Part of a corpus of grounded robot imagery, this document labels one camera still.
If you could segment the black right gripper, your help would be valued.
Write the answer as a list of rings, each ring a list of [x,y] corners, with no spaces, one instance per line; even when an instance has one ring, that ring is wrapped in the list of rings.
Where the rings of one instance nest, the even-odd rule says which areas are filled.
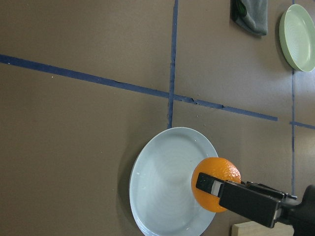
[[[296,196],[261,183],[225,181],[219,205],[273,228],[277,222],[291,225],[295,236],[315,234],[315,186],[306,188],[301,201]]]

